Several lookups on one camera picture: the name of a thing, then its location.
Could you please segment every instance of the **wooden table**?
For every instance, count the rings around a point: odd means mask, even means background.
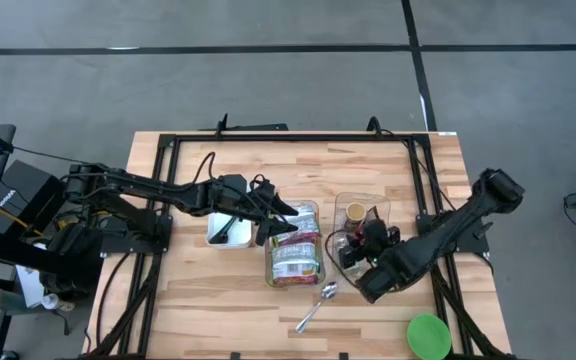
[[[151,176],[159,135],[135,134],[129,172]],[[438,133],[431,133],[430,138],[440,185],[460,206],[470,195],[470,186],[458,138]],[[346,191],[385,195],[391,201],[390,224],[401,228],[404,239],[416,233],[418,209],[410,160],[399,143],[183,143],[176,183],[190,181],[210,151],[217,153],[215,175],[241,173],[251,179],[263,173],[277,185],[284,200],[315,201],[324,235],[332,228],[335,197]],[[166,154],[164,164],[169,157]],[[164,169],[161,178],[166,175]],[[432,208],[428,178],[422,176]],[[206,178],[204,169],[200,180]],[[145,201],[134,199],[134,203],[144,205]],[[340,293],[319,310],[304,334],[298,334],[295,326],[315,304],[320,286],[271,288],[264,281],[263,248],[207,247],[207,217],[192,218],[176,209],[171,214],[174,229],[170,250],[163,257],[149,358],[228,358],[232,351],[243,358],[338,358],[340,352],[348,352],[351,358],[414,357],[406,342],[406,327],[414,316],[435,312],[429,276],[371,305],[344,283],[326,259],[326,282],[337,280]],[[110,287],[103,309],[103,335],[126,306],[134,257],[126,260]],[[472,255],[455,257],[466,308],[493,344],[510,351],[490,269]],[[112,256],[104,263],[88,329],[93,339],[101,289],[119,258]],[[132,351],[141,319],[137,314]],[[450,326],[455,350],[460,352],[454,318]]]

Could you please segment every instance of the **spoon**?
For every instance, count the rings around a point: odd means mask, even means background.
[[[333,281],[324,286],[321,289],[321,299],[319,300],[317,305],[315,305],[315,307],[312,308],[312,310],[310,310],[308,315],[306,315],[306,317],[303,320],[301,320],[299,324],[297,324],[297,327],[295,328],[297,332],[300,334],[303,333],[306,330],[308,322],[310,322],[310,319],[312,319],[317,310],[319,310],[321,305],[324,303],[324,300],[332,299],[333,297],[335,297],[336,294],[337,294],[337,282]]]

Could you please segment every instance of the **green lid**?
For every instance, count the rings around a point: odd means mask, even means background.
[[[408,345],[423,360],[441,360],[452,346],[450,330],[435,315],[417,315],[408,324]]]

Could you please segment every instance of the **wooden tabletop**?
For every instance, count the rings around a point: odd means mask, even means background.
[[[151,176],[159,134],[135,134],[129,172]],[[439,133],[431,133],[430,138],[440,185],[455,206],[460,206],[470,195],[470,186],[458,138]],[[316,202],[324,236],[331,231],[335,197],[341,192],[385,195],[391,201],[389,224],[401,228],[403,239],[416,234],[418,210],[410,160],[399,143],[183,143],[176,183],[192,180],[210,151],[217,153],[216,176],[241,173],[250,180],[262,173],[277,186],[282,199]],[[169,158],[166,154],[164,164]],[[422,176],[426,201],[432,208],[428,178]],[[207,177],[204,169],[200,180]],[[144,200],[133,200],[138,206],[145,205]],[[351,359],[414,357],[406,342],[406,327],[416,315],[435,312],[429,276],[371,305],[343,281],[326,258],[325,282],[337,280],[340,293],[319,310],[305,333],[298,334],[295,326],[316,303],[320,286],[272,288],[264,280],[263,248],[207,247],[207,217],[192,218],[176,209],[171,214],[174,229],[170,250],[163,257],[149,358],[228,358],[232,351],[246,359],[338,358],[340,352],[348,352]],[[101,290],[119,258],[111,256],[104,263],[88,329],[93,339]],[[126,260],[110,287],[103,309],[102,337],[125,309],[134,258],[132,255]],[[455,258],[467,310],[493,344],[509,352],[490,269],[472,255],[458,254]],[[141,318],[139,313],[133,326],[133,351]],[[460,352],[454,318],[450,326],[455,350]]]

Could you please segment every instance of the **clear plastic container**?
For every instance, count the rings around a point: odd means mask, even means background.
[[[352,203],[359,203],[363,205],[366,212],[371,208],[377,208],[377,214],[382,219],[386,226],[388,225],[388,218],[390,216],[390,200],[385,196],[363,193],[340,193],[335,199],[335,217],[333,223],[333,231],[344,230],[333,235],[332,238],[332,256],[337,263],[339,261],[339,249],[348,245],[346,239],[347,231],[345,231],[346,224],[346,208]],[[344,273],[351,278],[356,278],[358,274],[363,274],[370,268],[366,261],[357,262],[354,266],[345,269]]]
[[[315,220],[317,221],[317,227],[319,227],[319,207],[317,204],[310,200],[302,200],[302,201],[287,201],[288,205],[292,207],[299,207],[303,205],[308,205],[312,207],[313,211],[315,212]],[[315,239],[315,259],[319,263],[317,268],[317,281],[313,284],[277,284],[273,280],[273,273],[272,273],[272,250],[275,248],[275,244],[273,238],[266,240],[264,244],[264,253],[266,257],[266,282],[268,285],[272,287],[286,287],[286,286],[312,286],[320,284],[326,278],[326,269],[324,266],[324,255],[323,255],[323,247],[322,247],[322,240],[321,240],[321,228],[319,228],[319,234]]]

